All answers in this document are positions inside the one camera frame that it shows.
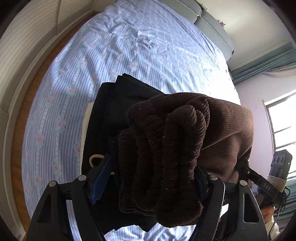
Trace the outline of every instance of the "metal screw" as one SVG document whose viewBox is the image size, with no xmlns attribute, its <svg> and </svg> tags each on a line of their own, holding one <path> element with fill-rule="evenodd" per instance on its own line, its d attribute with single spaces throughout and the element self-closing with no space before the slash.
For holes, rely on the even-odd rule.
<svg viewBox="0 0 296 241">
<path fill-rule="evenodd" d="M 246 186 L 247 185 L 247 182 L 245 180 L 240 180 L 239 183 L 242 185 L 242 186 Z"/>
<path fill-rule="evenodd" d="M 55 181 L 51 181 L 49 184 L 48 184 L 50 187 L 54 187 L 56 185 L 56 182 Z"/>
<path fill-rule="evenodd" d="M 86 175 L 81 175 L 78 177 L 79 181 L 84 181 L 86 179 Z"/>
<path fill-rule="evenodd" d="M 216 181 L 218 179 L 218 177 L 216 175 L 212 174 L 212 175 L 210 175 L 210 179 L 212 181 Z"/>
</svg>

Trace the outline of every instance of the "headboard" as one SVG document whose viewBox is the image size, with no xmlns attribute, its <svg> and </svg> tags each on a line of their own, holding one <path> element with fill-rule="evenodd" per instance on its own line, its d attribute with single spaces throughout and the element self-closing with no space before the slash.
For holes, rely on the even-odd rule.
<svg viewBox="0 0 296 241">
<path fill-rule="evenodd" d="M 226 61 L 233 54 L 233 41 L 219 22 L 195 0 L 160 0 L 198 27 L 223 53 Z"/>
</svg>

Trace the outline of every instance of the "black fabric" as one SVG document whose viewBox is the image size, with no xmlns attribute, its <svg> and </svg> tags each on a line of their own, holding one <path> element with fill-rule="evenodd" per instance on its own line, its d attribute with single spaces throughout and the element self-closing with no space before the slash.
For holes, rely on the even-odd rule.
<svg viewBox="0 0 296 241">
<path fill-rule="evenodd" d="M 148 232 L 157 223 L 155 217 L 127 214 L 119 209 L 121 178 L 117 136 L 129 128 L 126 112 L 133 104 L 160 94 L 163 93 L 128 74 L 118 76 L 115 83 L 103 83 L 99 89 L 86 132 L 81 173 L 86 175 L 91 169 L 89 158 L 93 154 L 114 156 L 115 175 L 110 176 L 102 198 L 91 206 L 94 221 L 103 234 L 130 225 L 138 225 Z"/>
</svg>

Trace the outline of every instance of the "white cabinet panel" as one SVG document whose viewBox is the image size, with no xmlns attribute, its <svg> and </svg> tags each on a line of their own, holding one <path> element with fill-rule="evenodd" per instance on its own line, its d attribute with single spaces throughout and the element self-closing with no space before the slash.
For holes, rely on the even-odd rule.
<svg viewBox="0 0 296 241">
<path fill-rule="evenodd" d="M 7 111 L 28 65 L 55 34 L 58 0 L 32 0 L 8 26 L 0 40 L 0 107 Z"/>
<path fill-rule="evenodd" d="M 61 0 L 58 29 L 60 32 L 68 24 L 92 8 L 92 0 Z"/>
</svg>

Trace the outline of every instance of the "black wire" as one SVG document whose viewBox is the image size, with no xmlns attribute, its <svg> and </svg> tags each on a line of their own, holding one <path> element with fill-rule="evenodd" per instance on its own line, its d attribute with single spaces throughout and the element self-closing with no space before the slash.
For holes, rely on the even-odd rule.
<svg viewBox="0 0 296 241">
<path fill-rule="evenodd" d="M 278 217 L 279 217 L 279 213 L 280 213 L 281 211 L 283 211 L 283 210 L 286 208 L 287 198 L 288 198 L 288 196 L 290 195 L 290 193 L 291 193 L 291 190 L 290 190 L 289 188 L 285 187 L 285 188 L 284 188 L 284 191 L 283 191 L 283 198 L 282 198 L 282 201 L 281 201 L 279 207 L 274 211 L 275 213 L 277 213 L 277 216 L 276 216 L 276 219 L 274 220 L 274 223 L 272 224 L 271 229 L 270 229 L 269 234 L 268 234 L 268 239 L 269 239 L 269 241 L 271 241 L 271 231 L 273 230 L 273 228 L 274 228 L 274 226 L 275 226 L 275 224 L 276 224 L 276 221 L 277 221 L 277 219 L 278 219 Z"/>
</svg>

